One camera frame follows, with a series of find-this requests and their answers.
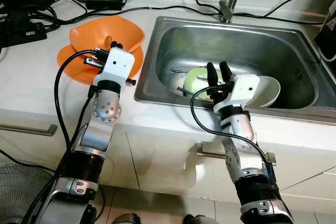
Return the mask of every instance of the fan grille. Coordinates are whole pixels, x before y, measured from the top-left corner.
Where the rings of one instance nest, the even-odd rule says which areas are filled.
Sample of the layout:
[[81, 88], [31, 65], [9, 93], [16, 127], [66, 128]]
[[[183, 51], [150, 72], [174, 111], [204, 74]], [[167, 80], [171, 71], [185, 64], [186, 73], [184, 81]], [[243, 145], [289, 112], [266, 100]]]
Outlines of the fan grille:
[[50, 179], [51, 175], [39, 168], [0, 166], [0, 224], [20, 223]]

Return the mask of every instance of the power adapter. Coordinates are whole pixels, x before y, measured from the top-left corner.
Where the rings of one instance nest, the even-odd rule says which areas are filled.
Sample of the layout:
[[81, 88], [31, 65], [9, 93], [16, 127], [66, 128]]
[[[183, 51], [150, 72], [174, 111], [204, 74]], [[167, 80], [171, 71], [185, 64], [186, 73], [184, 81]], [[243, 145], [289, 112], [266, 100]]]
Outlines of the power adapter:
[[87, 9], [121, 10], [123, 3], [121, 0], [85, 0]]

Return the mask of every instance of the stainless steel sink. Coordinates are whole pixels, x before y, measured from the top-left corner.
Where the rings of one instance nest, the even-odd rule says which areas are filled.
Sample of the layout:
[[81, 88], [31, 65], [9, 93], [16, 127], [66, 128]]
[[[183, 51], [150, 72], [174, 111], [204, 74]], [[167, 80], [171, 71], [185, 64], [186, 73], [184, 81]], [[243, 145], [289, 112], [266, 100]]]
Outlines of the stainless steel sink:
[[[271, 108], [250, 113], [336, 122], [336, 85], [298, 30], [158, 17], [135, 92], [139, 101], [189, 106], [186, 73], [174, 68], [226, 61], [234, 74], [276, 78], [281, 92]], [[213, 104], [198, 101], [197, 106]]]

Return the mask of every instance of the orange plate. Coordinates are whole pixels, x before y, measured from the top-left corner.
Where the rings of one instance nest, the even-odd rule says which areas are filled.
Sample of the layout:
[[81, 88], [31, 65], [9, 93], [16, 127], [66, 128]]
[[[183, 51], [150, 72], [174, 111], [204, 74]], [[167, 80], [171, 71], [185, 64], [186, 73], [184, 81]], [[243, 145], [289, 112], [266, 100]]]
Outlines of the orange plate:
[[76, 51], [94, 49], [110, 50], [107, 41], [122, 43], [129, 52], [136, 50], [145, 39], [139, 26], [120, 16], [99, 18], [70, 30], [70, 40]]
[[[57, 56], [57, 63], [61, 66], [66, 59], [71, 55], [75, 54], [77, 51], [72, 45], [63, 47]], [[135, 76], [143, 64], [143, 52], [142, 48], [138, 47], [132, 52], [135, 58], [134, 65], [131, 69], [129, 78]], [[64, 72], [76, 81], [80, 81], [85, 84], [91, 85], [93, 83], [94, 77], [98, 74], [99, 68], [84, 64], [85, 56], [79, 56], [75, 58], [69, 65], [65, 68]]]

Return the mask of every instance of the drawer handle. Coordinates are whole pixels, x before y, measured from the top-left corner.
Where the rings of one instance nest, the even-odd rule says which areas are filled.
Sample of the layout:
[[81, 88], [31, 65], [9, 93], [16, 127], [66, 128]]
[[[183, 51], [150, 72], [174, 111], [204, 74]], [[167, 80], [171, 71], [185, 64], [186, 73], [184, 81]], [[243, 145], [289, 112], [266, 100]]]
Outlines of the drawer handle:
[[225, 159], [225, 155], [224, 154], [211, 153], [211, 152], [203, 152], [203, 144], [202, 143], [196, 143], [196, 156]]
[[39, 130], [39, 129], [25, 128], [25, 127], [20, 127], [20, 126], [0, 124], [0, 130], [21, 132], [21, 133], [41, 135], [41, 136], [53, 136], [54, 133], [56, 132], [56, 129], [57, 129], [57, 125], [55, 124], [51, 124], [49, 129], [47, 129], [46, 131]]

